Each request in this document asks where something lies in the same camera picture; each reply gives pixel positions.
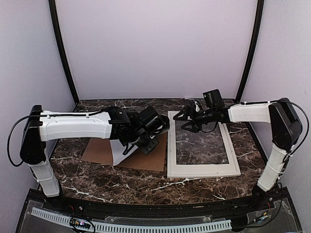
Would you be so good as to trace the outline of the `clear acrylic sheet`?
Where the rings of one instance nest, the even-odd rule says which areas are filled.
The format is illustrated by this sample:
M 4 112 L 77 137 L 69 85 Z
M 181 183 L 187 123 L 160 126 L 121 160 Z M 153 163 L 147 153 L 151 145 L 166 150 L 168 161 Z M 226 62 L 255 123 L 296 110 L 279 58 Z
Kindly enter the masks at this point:
M 203 125 L 203 131 L 192 133 L 175 123 L 176 163 L 178 165 L 228 164 L 223 138 L 215 123 Z

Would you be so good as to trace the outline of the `landscape photo print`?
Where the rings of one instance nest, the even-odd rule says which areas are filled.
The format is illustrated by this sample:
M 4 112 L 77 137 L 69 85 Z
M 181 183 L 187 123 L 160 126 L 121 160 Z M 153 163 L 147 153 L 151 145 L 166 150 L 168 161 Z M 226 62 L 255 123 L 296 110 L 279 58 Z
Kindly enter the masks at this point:
M 128 148 L 126 148 L 119 140 L 110 140 L 110 146 L 112 151 L 113 166 L 120 164 L 138 149 L 137 146 L 131 144 Z

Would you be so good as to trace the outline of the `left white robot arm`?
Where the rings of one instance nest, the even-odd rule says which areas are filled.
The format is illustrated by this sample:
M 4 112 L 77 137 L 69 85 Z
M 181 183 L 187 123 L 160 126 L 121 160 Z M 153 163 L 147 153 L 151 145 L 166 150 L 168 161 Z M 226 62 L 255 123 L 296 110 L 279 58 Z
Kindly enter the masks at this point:
M 46 142 L 63 138 L 105 139 L 116 166 L 137 149 L 149 154 L 158 144 L 157 136 L 166 128 L 166 122 L 153 107 L 139 113 L 114 106 L 97 112 L 58 113 L 36 105 L 24 129 L 20 157 L 50 198 L 50 205 L 63 212 L 69 202 L 61 195 L 61 186 L 46 155 Z

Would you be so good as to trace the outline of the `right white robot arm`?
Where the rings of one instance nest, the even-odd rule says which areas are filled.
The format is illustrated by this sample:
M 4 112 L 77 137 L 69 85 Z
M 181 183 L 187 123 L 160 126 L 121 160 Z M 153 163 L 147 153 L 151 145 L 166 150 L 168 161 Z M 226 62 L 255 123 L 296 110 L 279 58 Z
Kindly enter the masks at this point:
M 296 113 L 298 105 L 288 98 L 272 101 L 244 102 L 226 105 L 222 98 L 206 100 L 206 109 L 197 101 L 184 107 L 173 117 L 183 121 L 182 129 L 193 133 L 203 130 L 209 123 L 261 123 L 270 128 L 271 151 L 256 187 L 270 191 L 284 174 L 286 166 L 298 149 L 303 132 L 302 122 Z

